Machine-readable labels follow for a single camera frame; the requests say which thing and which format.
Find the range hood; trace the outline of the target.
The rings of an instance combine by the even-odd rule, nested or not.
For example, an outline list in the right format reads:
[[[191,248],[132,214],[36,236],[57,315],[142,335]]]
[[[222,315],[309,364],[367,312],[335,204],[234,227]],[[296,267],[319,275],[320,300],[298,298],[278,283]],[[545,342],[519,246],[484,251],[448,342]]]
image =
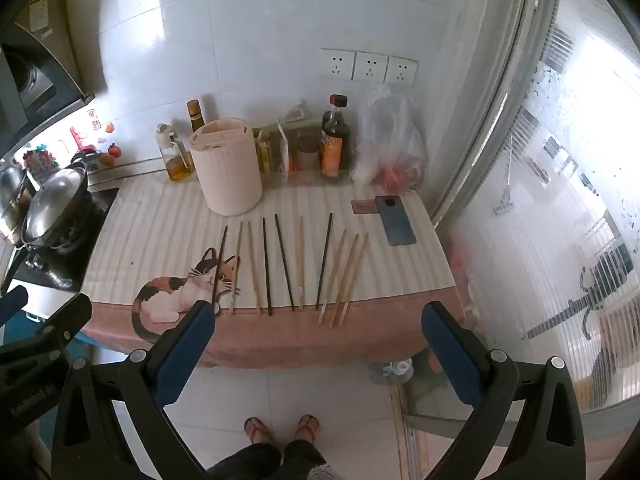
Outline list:
[[[1,157],[8,158],[94,95],[19,24],[1,39]]]

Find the black gas stove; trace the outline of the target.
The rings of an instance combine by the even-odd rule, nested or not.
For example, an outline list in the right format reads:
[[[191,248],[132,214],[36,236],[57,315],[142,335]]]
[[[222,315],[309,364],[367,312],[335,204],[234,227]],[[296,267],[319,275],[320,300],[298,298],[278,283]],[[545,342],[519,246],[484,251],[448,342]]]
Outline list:
[[[91,192],[92,204],[81,229],[70,232],[65,245],[30,254],[16,269],[11,285],[24,282],[63,292],[80,292],[89,261],[118,188]]]

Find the left foot in sandal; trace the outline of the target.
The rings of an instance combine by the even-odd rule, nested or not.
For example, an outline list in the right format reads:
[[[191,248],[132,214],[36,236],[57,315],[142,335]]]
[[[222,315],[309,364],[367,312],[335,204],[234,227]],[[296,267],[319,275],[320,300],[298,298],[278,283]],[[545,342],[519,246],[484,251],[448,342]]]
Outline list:
[[[250,444],[274,443],[270,429],[258,417],[249,417],[244,422],[244,432]]]

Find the right foot in sandal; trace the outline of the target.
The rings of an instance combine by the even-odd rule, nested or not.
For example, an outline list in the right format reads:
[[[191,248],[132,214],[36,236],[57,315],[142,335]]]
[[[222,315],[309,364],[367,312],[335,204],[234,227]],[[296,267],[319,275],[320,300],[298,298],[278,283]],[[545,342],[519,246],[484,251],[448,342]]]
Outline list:
[[[320,422],[311,414],[303,415],[297,424],[294,434],[295,440],[306,441],[310,444],[316,442],[320,432]]]

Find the clear plastic bag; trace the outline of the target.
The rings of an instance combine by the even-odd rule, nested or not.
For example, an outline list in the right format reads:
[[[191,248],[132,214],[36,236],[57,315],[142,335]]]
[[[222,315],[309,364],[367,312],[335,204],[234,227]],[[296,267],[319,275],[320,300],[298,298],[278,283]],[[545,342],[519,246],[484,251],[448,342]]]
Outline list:
[[[404,92],[382,86],[370,91],[358,110],[355,161],[350,178],[376,182],[386,191],[420,188],[426,168],[423,136]]]

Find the right wall socket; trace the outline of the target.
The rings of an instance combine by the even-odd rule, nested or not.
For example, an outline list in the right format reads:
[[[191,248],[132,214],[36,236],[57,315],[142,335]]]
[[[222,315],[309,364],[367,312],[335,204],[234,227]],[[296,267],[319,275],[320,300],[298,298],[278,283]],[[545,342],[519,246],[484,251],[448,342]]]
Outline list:
[[[419,64],[411,58],[398,58],[390,56],[388,58],[385,83],[395,86],[412,87],[416,80]]]

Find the green seasoning box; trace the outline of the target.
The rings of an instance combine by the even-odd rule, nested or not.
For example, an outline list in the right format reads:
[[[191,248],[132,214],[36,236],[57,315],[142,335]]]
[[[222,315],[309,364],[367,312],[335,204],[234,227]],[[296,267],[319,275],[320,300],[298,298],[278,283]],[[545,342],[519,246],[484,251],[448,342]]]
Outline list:
[[[272,154],[270,134],[265,129],[253,129],[256,152],[259,159],[260,171],[265,176],[272,174]]]

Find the brown lidded jar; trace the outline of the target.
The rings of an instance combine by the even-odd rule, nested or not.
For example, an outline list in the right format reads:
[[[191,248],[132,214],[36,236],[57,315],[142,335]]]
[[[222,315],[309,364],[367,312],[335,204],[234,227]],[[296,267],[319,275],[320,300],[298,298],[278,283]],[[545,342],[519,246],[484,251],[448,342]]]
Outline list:
[[[320,136],[309,131],[299,133],[296,141],[295,166],[297,171],[314,172],[320,168]]]

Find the oil dispenser bottle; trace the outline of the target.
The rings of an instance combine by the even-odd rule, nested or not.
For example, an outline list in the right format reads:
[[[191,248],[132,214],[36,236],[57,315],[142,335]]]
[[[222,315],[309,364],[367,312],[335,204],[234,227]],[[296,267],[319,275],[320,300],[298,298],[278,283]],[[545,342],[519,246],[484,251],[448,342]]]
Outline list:
[[[171,181],[186,180],[194,173],[191,154],[178,138],[174,128],[167,124],[158,124],[155,140]]]

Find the wall socket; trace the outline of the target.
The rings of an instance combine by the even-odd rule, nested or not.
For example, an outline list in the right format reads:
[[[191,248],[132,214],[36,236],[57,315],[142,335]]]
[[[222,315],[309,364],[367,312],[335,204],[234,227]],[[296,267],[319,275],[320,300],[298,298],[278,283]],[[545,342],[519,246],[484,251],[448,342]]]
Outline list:
[[[352,80],[356,53],[349,50],[320,49],[318,74],[324,78]]]
[[[361,82],[382,84],[385,80],[388,56],[369,52],[357,52],[352,79]]]
[[[416,80],[419,64],[411,58],[398,58],[390,56],[388,58],[385,83],[395,86],[412,87]]]

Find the brown label card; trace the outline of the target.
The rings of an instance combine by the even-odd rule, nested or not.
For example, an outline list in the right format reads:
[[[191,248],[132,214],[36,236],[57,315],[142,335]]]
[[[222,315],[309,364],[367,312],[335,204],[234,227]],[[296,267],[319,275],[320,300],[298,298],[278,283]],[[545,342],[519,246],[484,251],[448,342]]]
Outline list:
[[[354,214],[377,214],[378,205],[375,200],[352,200],[352,212]]]

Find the soy sauce bottle red cap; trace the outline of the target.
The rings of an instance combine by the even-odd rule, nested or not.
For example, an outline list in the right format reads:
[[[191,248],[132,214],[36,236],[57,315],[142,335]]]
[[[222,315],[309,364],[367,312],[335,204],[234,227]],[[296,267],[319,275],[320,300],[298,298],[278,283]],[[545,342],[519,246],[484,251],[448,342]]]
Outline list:
[[[349,170],[350,127],[344,117],[348,97],[333,93],[329,97],[331,108],[321,121],[321,174],[326,180],[339,181]]]

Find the blue smartphone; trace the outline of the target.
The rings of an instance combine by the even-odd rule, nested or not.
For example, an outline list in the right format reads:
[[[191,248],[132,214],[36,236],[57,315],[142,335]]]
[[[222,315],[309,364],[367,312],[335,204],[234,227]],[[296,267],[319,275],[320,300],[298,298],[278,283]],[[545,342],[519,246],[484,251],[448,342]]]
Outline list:
[[[408,214],[398,195],[378,195],[374,199],[388,244],[393,247],[416,244]]]

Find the thin black chopstick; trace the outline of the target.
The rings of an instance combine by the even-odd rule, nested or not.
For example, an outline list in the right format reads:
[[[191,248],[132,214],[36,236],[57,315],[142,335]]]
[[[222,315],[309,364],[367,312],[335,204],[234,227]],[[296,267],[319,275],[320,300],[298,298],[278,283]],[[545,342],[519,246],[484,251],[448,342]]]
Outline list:
[[[227,236],[228,236],[228,226],[224,226],[224,229],[222,230],[222,234],[221,234],[220,244],[218,247],[218,254],[217,254],[218,259],[217,259],[217,264],[216,264],[215,273],[214,273],[212,296],[210,297],[210,303],[212,304],[214,313],[216,312],[216,307],[217,307],[216,298],[218,294],[219,275],[220,275],[221,266],[224,263],[224,248],[226,247]]]

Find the foot in sandal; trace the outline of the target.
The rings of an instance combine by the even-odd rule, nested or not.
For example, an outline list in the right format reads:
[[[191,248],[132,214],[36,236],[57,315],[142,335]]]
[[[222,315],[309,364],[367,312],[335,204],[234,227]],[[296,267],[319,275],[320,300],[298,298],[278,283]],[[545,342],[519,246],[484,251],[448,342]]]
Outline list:
[[[310,444],[316,442],[320,432],[320,422],[311,414],[303,415],[297,424],[294,434],[295,440],[306,441]]]
[[[244,422],[244,432],[250,444],[274,443],[270,429],[258,417],[249,417]]]

